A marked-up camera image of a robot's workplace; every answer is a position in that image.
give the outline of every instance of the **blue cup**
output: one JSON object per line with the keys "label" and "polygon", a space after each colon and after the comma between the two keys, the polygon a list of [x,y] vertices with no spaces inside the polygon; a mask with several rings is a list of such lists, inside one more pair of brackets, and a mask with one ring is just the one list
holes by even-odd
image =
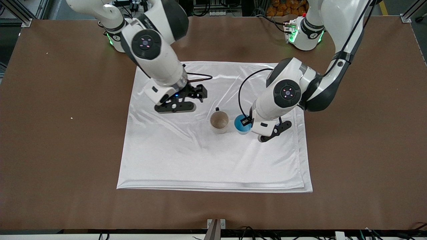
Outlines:
{"label": "blue cup", "polygon": [[241,120],[245,118],[245,116],[243,116],[243,114],[239,115],[236,117],[236,119],[234,120],[234,127],[236,127],[236,130],[239,134],[241,135],[245,135],[246,133],[248,133],[249,131],[251,131],[251,126],[252,124],[248,124],[246,126],[243,126]]}

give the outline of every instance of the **floor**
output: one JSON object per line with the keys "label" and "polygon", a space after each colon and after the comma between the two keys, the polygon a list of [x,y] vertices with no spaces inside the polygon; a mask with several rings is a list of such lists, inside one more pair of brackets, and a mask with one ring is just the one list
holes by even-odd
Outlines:
{"label": "floor", "polygon": [[[52,0],[53,3],[50,7],[50,12],[47,15],[48,19],[66,20],[66,19],[93,19],[93,17],[82,15],[74,12],[67,5],[66,0]],[[376,5],[373,15],[399,15],[406,11],[406,9],[413,3],[413,1],[403,0],[384,0],[385,8]],[[420,16],[427,12],[427,4],[418,10],[414,17]],[[424,56],[427,56],[427,19],[420,23],[415,23],[412,20],[412,28],[418,40],[420,49]],[[0,62],[8,64],[15,43],[18,39],[20,27],[0,27]]]}

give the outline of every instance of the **cup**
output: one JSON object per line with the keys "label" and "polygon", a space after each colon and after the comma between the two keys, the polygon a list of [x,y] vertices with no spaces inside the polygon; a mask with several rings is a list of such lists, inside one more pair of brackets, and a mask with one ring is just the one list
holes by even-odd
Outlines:
{"label": "cup", "polygon": [[215,108],[215,112],[211,115],[210,122],[214,133],[223,134],[227,132],[228,115],[220,111],[219,108]]}
{"label": "cup", "polygon": [[245,135],[247,134],[249,131],[251,131],[251,124],[248,124],[246,126],[243,126],[241,120],[245,118],[245,116],[243,116],[243,114],[240,114],[239,116],[236,117],[236,119],[234,120],[234,126],[236,127],[236,130],[239,134],[241,135]]}

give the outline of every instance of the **white robot link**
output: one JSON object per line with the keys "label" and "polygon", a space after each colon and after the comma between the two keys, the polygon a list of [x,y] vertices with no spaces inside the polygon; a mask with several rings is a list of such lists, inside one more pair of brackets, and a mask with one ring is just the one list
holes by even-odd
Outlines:
{"label": "white robot link", "polygon": [[208,94],[203,85],[188,83],[184,66],[170,46],[187,34],[188,17],[174,0],[149,0],[152,8],[138,18],[124,19],[109,0],[67,0],[76,12],[95,17],[107,31],[113,46],[150,78],[144,92],[159,113],[194,111],[193,102]]}
{"label": "white robot link", "polygon": [[67,4],[72,10],[93,16],[104,27],[107,32],[107,36],[110,39],[113,47],[124,53],[120,43],[121,30],[126,26],[126,21],[122,16],[120,10],[108,4],[110,0],[67,0]]}
{"label": "white robot link", "polygon": [[306,17],[285,26],[286,39],[301,50],[313,49],[326,28],[335,44],[326,74],[321,75],[296,58],[278,63],[266,80],[266,90],[255,100],[242,124],[266,142],[291,127],[280,117],[300,106],[322,111],[335,97],[338,86],[359,47],[363,36],[363,16],[375,0],[308,0]]}

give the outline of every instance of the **beige mug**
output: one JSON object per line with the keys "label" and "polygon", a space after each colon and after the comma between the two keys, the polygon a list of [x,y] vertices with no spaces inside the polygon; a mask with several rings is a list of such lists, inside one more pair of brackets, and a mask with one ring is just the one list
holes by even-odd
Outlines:
{"label": "beige mug", "polygon": [[215,108],[215,112],[211,115],[211,128],[216,134],[223,134],[227,132],[228,127],[228,115],[220,111],[219,108]]}

